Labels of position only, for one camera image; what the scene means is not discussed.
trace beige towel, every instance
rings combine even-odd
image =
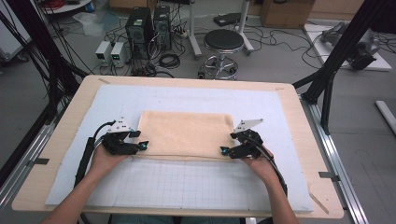
[[[139,157],[167,160],[228,160],[220,147],[234,147],[233,119],[227,114],[144,111],[135,140],[149,141]]]

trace forearm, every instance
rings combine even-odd
[[[272,178],[270,180],[267,179],[264,181],[264,184],[267,187],[270,198],[274,223],[298,223],[297,217],[294,215],[288,198],[286,197],[286,194],[277,178]]]
[[[100,177],[87,174],[42,223],[76,224]]]

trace round stool seat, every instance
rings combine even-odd
[[[244,38],[230,30],[214,30],[205,35],[205,46],[218,53],[235,53],[244,47]]]

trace stool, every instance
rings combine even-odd
[[[204,44],[219,56],[212,56],[205,61],[198,78],[204,78],[208,74],[214,79],[236,79],[238,64],[225,55],[240,51],[244,47],[244,38],[234,31],[214,30],[205,35]]]

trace cardboard box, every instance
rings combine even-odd
[[[247,14],[252,16],[259,16],[262,11],[262,1],[250,1],[248,5]]]
[[[302,29],[314,4],[315,0],[289,0],[285,4],[264,0],[260,14],[262,26]]]
[[[350,21],[364,0],[317,0],[309,18]]]
[[[151,11],[157,5],[157,0],[109,0],[110,7],[128,11],[134,7],[149,7]]]

